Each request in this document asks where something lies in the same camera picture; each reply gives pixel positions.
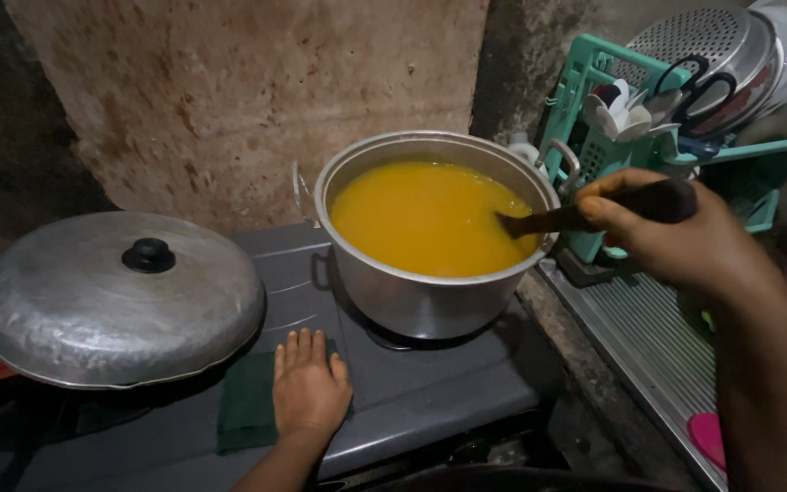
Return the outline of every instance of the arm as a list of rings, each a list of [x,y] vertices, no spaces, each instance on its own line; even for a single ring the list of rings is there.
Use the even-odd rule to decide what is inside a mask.
[[[637,169],[609,175],[580,191],[580,210],[653,276],[705,299],[717,328],[718,410],[731,490],[787,490],[787,282],[702,184],[694,184],[697,214],[675,225],[600,198],[663,177]]]
[[[323,333],[290,332],[276,349],[272,401],[278,442],[232,492],[298,492],[344,419],[351,402],[348,369],[338,354],[326,361]]]

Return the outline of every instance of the black lid knob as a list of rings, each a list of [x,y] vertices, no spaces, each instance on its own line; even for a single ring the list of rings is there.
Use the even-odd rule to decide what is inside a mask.
[[[175,266],[175,254],[169,251],[166,241],[143,237],[133,242],[132,248],[123,252],[121,261],[136,272],[161,273]]]

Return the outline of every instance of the scissors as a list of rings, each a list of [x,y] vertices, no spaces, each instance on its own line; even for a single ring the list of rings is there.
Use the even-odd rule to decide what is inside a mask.
[[[703,56],[700,56],[699,54],[689,54],[676,63],[673,63],[669,68],[666,69],[666,72],[664,72],[664,74],[661,75],[661,78],[658,79],[658,84],[655,85],[653,94],[658,95],[661,89],[661,84],[664,82],[666,76],[672,72],[673,68],[690,61],[697,63],[697,73],[691,75],[691,78],[682,84],[682,87],[679,87],[679,89],[673,89],[680,91],[682,94],[688,93],[688,96],[685,97],[682,102],[680,102],[679,106],[677,106],[675,110],[673,110],[672,116],[670,117],[670,121],[682,125],[680,127],[680,133],[688,132],[696,128],[701,123],[704,123],[715,113],[724,108],[726,104],[730,103],[730,100],[734,98],[734,94],[736,93],[736,78],[730,73],[713,73],[705,80],[704,83],[698,86],[697,81],[709,71],[709,60]],[[723,82],[728,86],[727,95],[725,96],[724,100],[719,104],[716,104],[714,108],[711,108],[700,115],[689,116],[688,109],[690,109],[691,106],[716,82]]]

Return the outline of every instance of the yellow liquid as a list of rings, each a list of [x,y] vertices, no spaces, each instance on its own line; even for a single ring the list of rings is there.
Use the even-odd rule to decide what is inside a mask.
[[[336,197],[333,227],[366,255],[407,272],[473,277],[509,268],[539,246],[512,240],[495,212],[531,209],[491,178],[453,164],[402,162],[358,176]]]

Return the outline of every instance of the left hand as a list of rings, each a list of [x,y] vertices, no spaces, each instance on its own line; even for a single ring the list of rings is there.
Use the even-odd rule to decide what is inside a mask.
[[[280,440],[299,432],[315,433],[324,443],[342,424],[353,390],[338,354],[326,361],[326,340],[318,330],[290,332],[287,347],[276,349],[272,402]]]

